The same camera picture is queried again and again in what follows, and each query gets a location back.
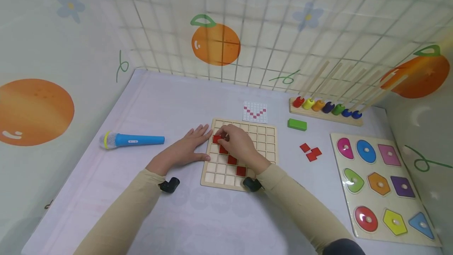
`hand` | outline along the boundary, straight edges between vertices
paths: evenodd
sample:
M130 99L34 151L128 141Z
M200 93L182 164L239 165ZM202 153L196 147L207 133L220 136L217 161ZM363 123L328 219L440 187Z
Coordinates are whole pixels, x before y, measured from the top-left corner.
M206 142L212 135L212 130L208 130L209 125L202 126L201 124L197 129L191 129L176 141L173 145L163 150L155 156L151 162L146 166L150 172L158 175L165 176L172 166L186 165L194 161L209 161L211 157L206 154L194 153L194 150L204 142Z
M241 128L228 124L222 126L215 135L220 135L219 144L233 157L244 162L255 174L265 171L271 163L256 151L250 136Z

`green leaf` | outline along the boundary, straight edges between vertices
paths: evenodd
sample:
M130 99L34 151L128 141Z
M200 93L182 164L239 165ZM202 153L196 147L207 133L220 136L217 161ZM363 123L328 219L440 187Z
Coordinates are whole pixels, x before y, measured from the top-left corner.
M432 53L423 53L424 50L433 50ZM440 55L440 47L438 45L431 45L425 47L421 50L418 50L414 53L414 55L421 56L421 57L438 57Z
M209 23L197 22L198 19L206 19L207 21L209 21ZM215 23L214 20L212 20L212 18L207 16L206 14L199 14L192 18L192 20L190 21L190 25L213 28L215 25L217 25L217 23Z

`microphone mesh head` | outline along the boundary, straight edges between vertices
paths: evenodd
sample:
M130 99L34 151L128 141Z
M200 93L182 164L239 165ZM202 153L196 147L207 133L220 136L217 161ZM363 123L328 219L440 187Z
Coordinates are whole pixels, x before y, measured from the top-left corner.
M108 135L107 135L107 149L116 148L115 138L116 138L116 133L113 133L113 132L108 133ZM101 144L102 148L105 148L104 139L105 139L105 135L99 136L99 143Z

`orange illustration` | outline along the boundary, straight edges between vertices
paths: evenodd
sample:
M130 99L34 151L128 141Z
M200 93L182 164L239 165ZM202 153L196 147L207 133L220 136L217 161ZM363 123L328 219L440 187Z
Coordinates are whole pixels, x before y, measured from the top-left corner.
M34 146L62 135L74 117L71 96L55 83L21 79L0 86L0 141Z
M196 20L206 19L209 23ZM223 24L215 23L206 14L199 14L191 22L199 26L192 36L192 49L197 58L212 65L227 65L235 61L241 52L238 35Z
M423 53L424 50L429 49L433 51ZM450 64L440 54L438 45L425 47L415 52L414 55L417 57L388 71L382 77L381 81L391 73L394 75L381 86L382 89L387 89L401 77L407 75L408 77L392 91L402 97L416 99L431 94L444 83L450 71Z

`wooden grid board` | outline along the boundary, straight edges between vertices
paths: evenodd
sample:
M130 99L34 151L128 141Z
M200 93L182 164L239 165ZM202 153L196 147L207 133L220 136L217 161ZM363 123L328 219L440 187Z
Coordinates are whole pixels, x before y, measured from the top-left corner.
M267 124L246 121L232 121L216 118L212 120L214 133L223 125L233 124L247 132L253 145L262 156L271 163L278 164L277 128ZM201 185L238 191L248 191L242 184L246 177L256 178L254 172L241 160L236 160L221 145L214 143L214 136L209 138L206 154L210 162L203 165Z
M356 237L441 246L393 141L330 136Z
M315 117L315 118L320 118L326 121L334 121L334 122L340 122L340 123L345 123L349 124L352 126L356 127L361 127L363 125L363 117L359 119L354 119L351 116L349 117L344 117L341 114L335 116L332 113L324 113L323 111L315 112L312 109L305 110L303 107L294 107L293 102L296 99L296 97L292 97L289 99L289 112L296 114L296 115L301 115L301 116L310 116L310 117Z

